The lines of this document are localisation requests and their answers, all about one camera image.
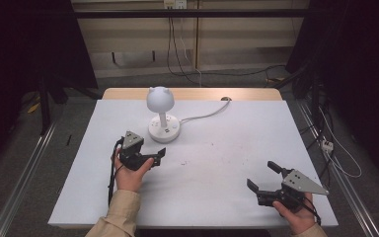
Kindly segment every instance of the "lamp stem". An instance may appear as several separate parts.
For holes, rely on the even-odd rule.
[[[161,126],[162,127],[167,127],[166,123],[166,113],[159,113],[159,117],[161,119]]]

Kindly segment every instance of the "lamp shade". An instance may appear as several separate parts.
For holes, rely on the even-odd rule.
[[[154,113],[165,113],[175,104],[174,95],[165,87],[151,87],[147,94],[147,108]]]

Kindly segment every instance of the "metal rail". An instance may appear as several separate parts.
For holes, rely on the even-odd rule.
[[[24,17],[103,18],[304,18],[332,17],[324,9],[184,9],[184,10],[77,10],[75,12],[32,10],[20,12]]]
[[[310,118],[311,111],[307,103],[306,102],[300,103],[299,101],[297,101],[297,105],[300,108],[300,111],[303,114],[304,119],[306,120],[307,124],[312,127],[311,130],[312,130],[313,136],[317,138],[318,131],[316,130],[314,126],[312,126],[313,121]],[[325,159],[329,161],[330,157],[328,156],[328,153],[324,152],[324,154],[325,154]],[[341,166],[336,156],[334,156],[333,160],[337,162],[339,166]],[[365,204],[362,202],[361,198],[359,197],[358,193],[356,192],[349,178],[337,168],[333,168],[332,171],[334,172],[335,178],[337,179],[347,202],[349,203],[353,213],[355,214],[356,219],[361,225],[362,230],[365,233],[365,236],[368,236],[368,237],[379,236],[379,230],[373,218],[371,217],[370,212],[368,211]]]
[[[47,147],[48,142],[54,133],[56,124],[61,118],[62,112],[63,108],[56,110],[53,123],[50,125],[47,132],[38,139],[38,144],[36,145],[36,148],[33,151],[33,154],[30,157],[30,160],[27,163],[23,174],[21,175],[17,185],[12,190],[10,197],[7,199],[3,209],[0,212],[0,237],[4,237],[9,230],[12,220],[14,219],[15,214],[17,213],[17,210],[20,207],[24,195],[36,172],[39,161],[44,154],[45,148]]]

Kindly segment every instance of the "white cable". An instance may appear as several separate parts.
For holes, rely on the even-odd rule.
[[[190,120],[194,120],[194,119],[203,119],[203,118],[207,118],[207,117],[212,117],[212,116],[215,116],[217,114],[219,114],[220,112],[224,111],[225,109],[227,109],[227,107],[229,106],[230,104],[230,99],[228,98],[227,99],[227,102],[226,104],[224,104],[224,106],[222,106],[220,109],[218,109],[217,111],[211,113],[211,114],[208,114],[208,115],[205,115],[205,116],[200,116],[200,117],[191,117],[191,118],[183,118],[180,120],[180,124],[183,124],[184,122],[186,121],[190,121]]]
[[[181,18],[181,36],[180,36],[180,40],[181,40],[181,43],[183,44],[183,47],[184,47],[184,56],[186,57],[187,62],[189,62],[189,64],[192,65],[192,63],[190,62],[189,58],[187,57],[187,48],[186,48],[186,44],[184,43],[184,40],[183,40],[183,31],[184,31],[183,25],[184,25],[183,18]],[[199,83],[199,88],[201,88],[202,87],[202,83],[201,83],[202,82],[202,74],[201,74],[200,71],[198,71],[198,69],[196,69],[196,68],[194,68],[194,69],[195,69],[195,71],[197,71],[199,73],[198,83]]]
[[[319,107],[319,110],[323,116],[323,119],[325,120],[325,123],[326,123],[326,126],[328,127],[328,130],[329,132],[331,133],[331,135],[334,137],[334,140],[337,142],[337,144],[349,155],[349,157],[352,159],[352,161],[356,164],[356,167],[358,167],[358,170],[359,170],[359,175],[351,175],[350,173],[348,173],[347,171],[345,171],[337,162],[335,162],[331,155],[326,151],[326,153],[328,154],[328,157],[329,159],[334,163],[335,167],[337,167],[339,170],[341,170],[345,175],[347,176],[350,176],[352,178],[359,178],[361,177],[362,175],[362,171],[361,171],[361,167],[359,166],[358,162],[356,162],[356,160],[353,158],[353,156],[341,145],[341,143],[337,140],[337,138],[335,137],[334,133],[332,132],[332,129],[331,127],[329,126],[329,123],[328,121],[326,120],[326,117],[325,117],[325,114],[323,113],[322,109]]]

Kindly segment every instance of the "white table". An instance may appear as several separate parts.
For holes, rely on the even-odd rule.
[[[178,119],[209,114],[220,101],[176,101]],[[280,189],[271,160],[295,168],[320,184],[291,113],[283,101],[232,101],[223,113],[183,124],[169,144],[147,131],[155,116],[141,100],[97,102],[81,146],[57,201],[50,225],[91,227],[108,210],[110,156],[114,143],[131,130],[145,138],[141,153],[167,147],[159,167],[141,189],[139,228],[272,228],[287,222],[271,207],[259,206],[247,178],[262,190]],[[314,195],[322,225],[338,222],[327,197]]]

